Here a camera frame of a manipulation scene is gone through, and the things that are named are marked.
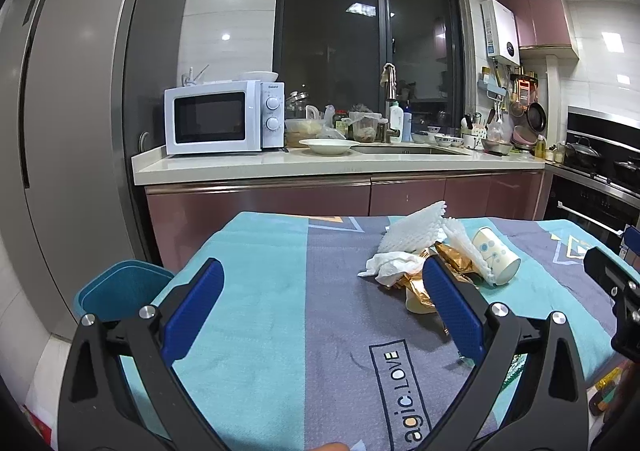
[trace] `white water heater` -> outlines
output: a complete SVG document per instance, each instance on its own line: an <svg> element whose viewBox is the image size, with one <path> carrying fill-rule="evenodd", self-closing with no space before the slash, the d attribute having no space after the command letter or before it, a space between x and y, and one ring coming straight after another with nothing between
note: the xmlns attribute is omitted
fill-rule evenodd
<svg viewBox="0 0 640 451"><path fill-rule="evenodd" d="M520 65L518 31L513 12L495 0L481 3L486 52L498 63Z"/></svg>

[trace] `countertop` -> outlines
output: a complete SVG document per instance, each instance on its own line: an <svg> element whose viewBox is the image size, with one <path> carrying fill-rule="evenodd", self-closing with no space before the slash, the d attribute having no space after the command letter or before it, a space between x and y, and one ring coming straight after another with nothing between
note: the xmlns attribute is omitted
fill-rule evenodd
<svg viewBox="0 0 640 451"><path fill-rule="evenodd" d="M134 183L142 186L266 177L446 170L536 170L545 167L545 161L530 156L500 157L466 148L447 150L451 154L364 154L350 150L345 155L329 157L316 155L309 149L290 149L289 152L255 154L167 156L164 146L161 146L134 156L132 166Z"/></svg>

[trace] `blue trash bin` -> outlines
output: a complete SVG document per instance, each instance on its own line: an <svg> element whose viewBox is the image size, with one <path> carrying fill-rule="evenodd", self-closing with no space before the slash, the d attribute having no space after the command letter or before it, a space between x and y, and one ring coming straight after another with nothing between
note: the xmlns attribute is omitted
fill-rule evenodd
<svg viewBox="0 0 640 451"><path fill-rule="evenodd" d="M138 313L174 277L174 273L137 259L121 261L81 288L74 298L74 312L101 321L116 321Z"/></svg>

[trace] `silver screw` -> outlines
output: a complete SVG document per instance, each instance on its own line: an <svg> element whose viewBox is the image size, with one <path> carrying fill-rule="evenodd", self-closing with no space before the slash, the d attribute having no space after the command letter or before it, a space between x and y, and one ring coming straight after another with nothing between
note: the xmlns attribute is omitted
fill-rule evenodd
<svg viewBox="0 0 640 451"><path fill-rule="evenodd" d="M505 317L509 313L509 309L507 305L503 305L502 303L494 303L491 305L491 312L498 317Z"/></svg>
<svg viewBox="0 0 640 451"><path fill-rule="evenodd" d="M553 319L554 323L557 325L564 325L566 323L566 316L562 312L553 312L551 314L551 319Z"/></svg>
<svg viewBox="0 0 640 451"><path fill-rule="evenodd" d="M93 314L84 314L80 322L84 326L91 326L95 323L95 316Z"/></svg>
<svg viewBox="0 0 640 451"><path fill-rule="evenodd" d="M138 315L142 317L142 319L151 319L154 315L156 315L156 307L153 305L143 306L139 311Z"/></svg>

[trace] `sink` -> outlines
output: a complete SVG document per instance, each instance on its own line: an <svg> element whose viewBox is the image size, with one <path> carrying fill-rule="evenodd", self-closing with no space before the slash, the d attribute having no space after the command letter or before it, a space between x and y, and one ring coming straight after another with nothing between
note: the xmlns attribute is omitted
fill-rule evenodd
<svg viewBox="0 0 640 451"><path fill-rule="evenodd" d="M403 154L403 155L462 155L466 156L465 153L460 153L456 150L449 150L446 148L439 148L427 145L366 145L360 144L357 146L353 146L351 148L353 151L357 151L358 153L364 153L367 155L370 154Z"/></svg>

